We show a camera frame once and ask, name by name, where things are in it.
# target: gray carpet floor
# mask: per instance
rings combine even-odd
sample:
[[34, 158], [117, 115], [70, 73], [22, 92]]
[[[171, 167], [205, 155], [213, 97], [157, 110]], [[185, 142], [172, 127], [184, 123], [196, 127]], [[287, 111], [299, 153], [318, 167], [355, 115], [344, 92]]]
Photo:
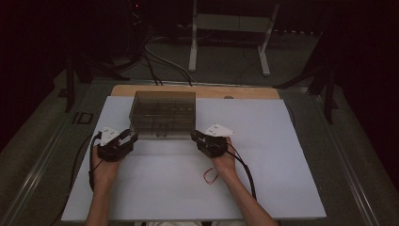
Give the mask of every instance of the gray carpet floor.
[[[270, 87], [298, 75], [316, 42], [315, 37], [274, 35], [266, 51], [271, 70], [269, 77], [262, 76], [255, 48], [218, 47], [213, 43], [201, 42], [197, 71], [191, 75], [201, 84]], [[158, 40], [151, 42], [148, 47], [158, 56], [188, 67], [189, 41]], [[106, 96], [116, 84], [153, 83], [145, 64], [147, 62], [142, 60], [142, 63], [122, 72], [122, 75], [131, 78], [129, 82], [115, 81], [96, 73], [91, 84], [77, 84], [77, 101], [71, 113], [64, 113], [66, 100], [56, 97], [59, 90], [64, 88], [65, 74], [57, 78], [56, 89], [0, 155], [2, 220], [9, 214], [9, 208], [19, 204], [19, 208], [16, 208], [18, 211], [12, 213], [15, 220], [10, 225], [51, 225], [67, 200], [73, 160], [78, 156], [77, 170], [84, 155], [83, 152], [78, 154], [79, 147], [93, 133]], [[156, 63], [152, 63], [152, 66], [154, 73], [171, 85], [176, 82], [185, 84], [183, 77], [170, 67]], [[309, 83], [310, 80], [306, 80], [293, 88], [280, 90], [279, 93], [292, 112], [293, 124], [327, 217], [317, 220], [283, 220], [281, 225], [398, 225], [399, 195], [342, 91], [336, 88], [334, 100], [339, 108], [333, 110], [334, 125], [328, 125], [320, 114], [320, 97], [310, 96], [303, 91]], [[92, 123], [72, 123], [76, 112], [92, 113]], [[345, 174], [342, 157], [337, 149], [344, 150], [377, 224], [368, 224], [365, 220], [361, 203], [354, 192], [356, 188], [351, 186], [350, 178]], [[40, 155], [48, 150], [54, 151], [47, 165], [42, 166], [44, 173], [36, 177], [36, 189], [25, 197], [25, 202], [14, 203], [26, 176], [35, 168]], [[57, 220], [55, 225], [81, 224]], [[111, 222], [110, 225], [129, 224]]]

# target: transparent plastic box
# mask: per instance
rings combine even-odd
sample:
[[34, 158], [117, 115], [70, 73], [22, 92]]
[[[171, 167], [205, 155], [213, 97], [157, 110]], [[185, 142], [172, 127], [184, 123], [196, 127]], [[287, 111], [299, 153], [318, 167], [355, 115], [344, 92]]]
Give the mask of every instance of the transparent plastic box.
[[188, 139], [196, 128], [196, 93], [137, 91], [129, 118], [139, 139]]

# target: white plastic marker plate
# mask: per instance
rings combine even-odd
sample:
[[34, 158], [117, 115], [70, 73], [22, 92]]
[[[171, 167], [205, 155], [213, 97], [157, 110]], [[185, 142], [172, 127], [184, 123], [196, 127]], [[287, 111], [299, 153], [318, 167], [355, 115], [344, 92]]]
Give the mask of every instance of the white plastic marker plate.
[[205, 130], [205, 134], [212, 137], [228, 137], [231, 135], [235, 135], [235, 132], [231, 129], [224, 127], [223, 125], [215, 123]]
[[105, 144], [109, 143], [109, 141], [113, 140], [115, 137], [119, 135], [120, 132], [105, 126], [101, 134], [101, 143], [100, 143], [101, 146], [104, 146]]

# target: white board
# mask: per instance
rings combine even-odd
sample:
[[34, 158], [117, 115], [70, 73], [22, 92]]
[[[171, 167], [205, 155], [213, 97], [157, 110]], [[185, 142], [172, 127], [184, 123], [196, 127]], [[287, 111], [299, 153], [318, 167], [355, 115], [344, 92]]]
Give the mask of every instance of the white board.
[[[133, 97], [108, 97], [96, 126], [129, 128]], [[196, 127], [213, 123], [236, 133], [232, 144], [249, 166], [258, 202], [276, 219], [324, 218], [326, 212], [282, 100], [197, 99]], [[89, 151], [78, 172], [62, 220], [82, 221], [92, 192]], [[120, 166], [111, 197], [110, 219], [241, 219], [221, 179], [212, 185], [202, 175], [212, 162], [191, 140], [139, 140]], [[247, 175], [236, 168], [250, 191]]]

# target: person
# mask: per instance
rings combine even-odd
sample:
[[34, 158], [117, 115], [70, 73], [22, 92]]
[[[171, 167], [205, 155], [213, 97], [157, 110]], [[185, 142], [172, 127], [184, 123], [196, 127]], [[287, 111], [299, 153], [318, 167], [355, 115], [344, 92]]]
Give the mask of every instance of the person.
[[[229, 137], [226, 137], [226, 139], [230, 144], [228, 145], [228, 151], [235, 154], [231, 146], [231, 139]], [[93, 152], [93, 166], [97, 166], [101, 162], [101, 159], [97, 156], [97, 146], [93, 148]], [[103, 161], [96, 170], [94, 170], [93, 198], [85, 225], [108, 225], [111, 189], [117, 178], [118, 169], [122, 160], [123, 159], [118, 162]], [[222, 178], [230, 191], [247, 225], [277, 225], [276, 221], [270, 217], [241, 183], [235, 170], [235, 159], [231, 155], [224, 153], [220, 157], [212, 158], [212, 162], [214, 163], [218, 175]]]

